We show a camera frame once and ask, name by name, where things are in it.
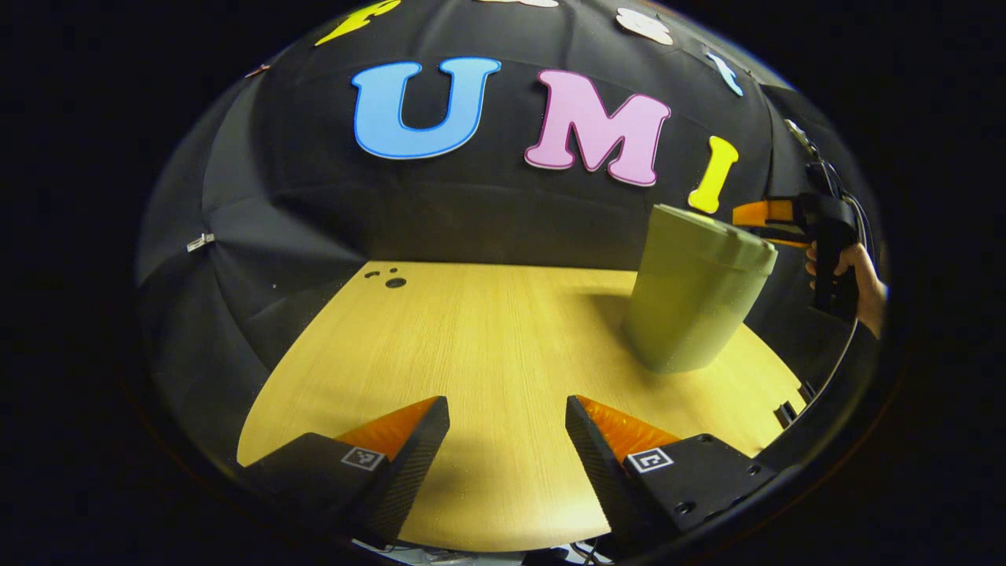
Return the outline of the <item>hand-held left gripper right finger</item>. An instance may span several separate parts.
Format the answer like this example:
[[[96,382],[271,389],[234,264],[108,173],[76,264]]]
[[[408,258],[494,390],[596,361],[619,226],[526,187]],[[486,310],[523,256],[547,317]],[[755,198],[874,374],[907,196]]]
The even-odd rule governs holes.
[[[585,395],[567,397],[565,430],[618,555],[688,535],[777,477],[715,435],[681,438]]]

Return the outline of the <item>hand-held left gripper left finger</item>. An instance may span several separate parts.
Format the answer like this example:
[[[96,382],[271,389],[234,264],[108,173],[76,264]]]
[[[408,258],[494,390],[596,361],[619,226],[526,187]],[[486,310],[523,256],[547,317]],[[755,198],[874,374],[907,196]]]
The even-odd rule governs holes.
[[[433,395],[338,436],[299,435],[245,466],[242,479],[317,536],[387,546],[449,427],[448,398]]]

